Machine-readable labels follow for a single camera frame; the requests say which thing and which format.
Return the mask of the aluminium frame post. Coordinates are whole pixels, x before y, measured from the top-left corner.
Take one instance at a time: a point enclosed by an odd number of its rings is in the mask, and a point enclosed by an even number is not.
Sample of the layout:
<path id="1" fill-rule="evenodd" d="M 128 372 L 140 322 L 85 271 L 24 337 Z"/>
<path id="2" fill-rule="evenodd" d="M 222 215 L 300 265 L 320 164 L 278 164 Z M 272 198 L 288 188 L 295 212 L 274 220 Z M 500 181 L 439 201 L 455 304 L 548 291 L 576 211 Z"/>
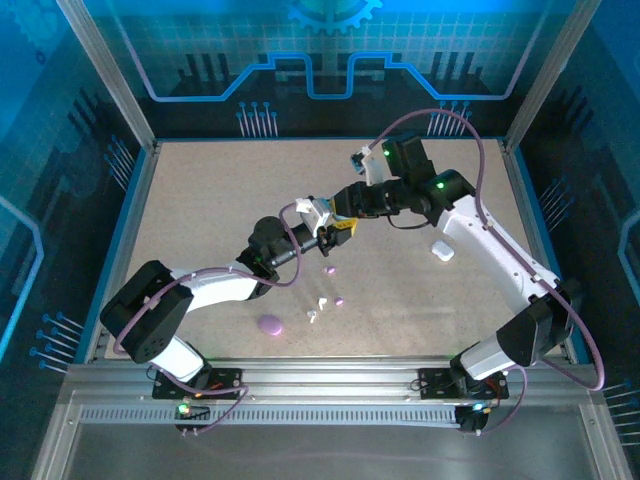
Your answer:
<path id="1" fill-rule="evenodd" d="M 83 0 L 55 1 L 136 140 L 146 153 L 153 154 L 155 135 Z"/>
<path id="2" fill-rule="evenodd" d="M 559 31 L 545 61 L 525 96 L 504 140 L 504 150 L 515 152 L 539 113 L 552 87 L 568 64 L 602 0 L 575 0 L 574 7 Z"/>

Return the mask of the aluminium base beam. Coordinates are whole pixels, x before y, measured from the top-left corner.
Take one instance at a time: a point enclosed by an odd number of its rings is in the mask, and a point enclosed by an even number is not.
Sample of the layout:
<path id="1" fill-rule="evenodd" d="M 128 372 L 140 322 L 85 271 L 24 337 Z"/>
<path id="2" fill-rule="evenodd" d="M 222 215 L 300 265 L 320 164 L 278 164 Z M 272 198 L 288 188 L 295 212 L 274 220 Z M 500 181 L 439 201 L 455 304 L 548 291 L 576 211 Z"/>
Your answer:
<path id="1" fill-rule="evenodd" d="M 445 368 L 437 356 L 274 357 L 212 360 L 217 368 L 239 368 L 249 387 L 247 403 L 260 405 L 400 405 L 417 403 L 410 382 L 420 368 Z M 108 359 L 71 366 L 59 404 L 142 404 L 152 401 L 146 367 Z"/>

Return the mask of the black controller box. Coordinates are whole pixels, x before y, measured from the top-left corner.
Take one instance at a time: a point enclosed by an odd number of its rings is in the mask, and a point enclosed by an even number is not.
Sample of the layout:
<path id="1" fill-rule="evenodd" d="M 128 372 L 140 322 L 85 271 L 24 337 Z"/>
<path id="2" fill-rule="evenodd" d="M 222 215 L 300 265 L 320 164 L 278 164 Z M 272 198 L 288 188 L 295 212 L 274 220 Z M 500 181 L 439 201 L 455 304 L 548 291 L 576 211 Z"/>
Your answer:
<path id="1" fill-rule="evenodd" d="M 484 404 L 457 406 L 455 421 L 463 433 L 479 435 L 487 426 L 492 408 Z"/>
<path id="2" fill-rule="evenodd" d="M 211 422 L 212 414 L 208 406 L 180 403 L 175 409 L 175 427 L 183 437 L 196 434 Z"/>

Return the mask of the aluminium lower frame rail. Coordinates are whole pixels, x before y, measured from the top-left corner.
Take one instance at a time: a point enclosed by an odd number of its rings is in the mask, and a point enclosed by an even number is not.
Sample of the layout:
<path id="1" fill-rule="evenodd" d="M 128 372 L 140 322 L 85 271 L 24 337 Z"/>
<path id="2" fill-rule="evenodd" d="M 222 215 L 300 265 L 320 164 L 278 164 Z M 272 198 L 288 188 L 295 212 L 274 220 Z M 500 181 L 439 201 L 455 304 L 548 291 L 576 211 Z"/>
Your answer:
<path id="1" fill-rule="evenodd" d="M 81 407 L 57 404 L 47 427 L 31 480 L 62 480 L 80 423 Z"/>
<path id="2" fill-rule="evenodd" d="M 609 410 L 604 405 L 579 406 L 588 450 L 599 480 L 634 480 Z"/>

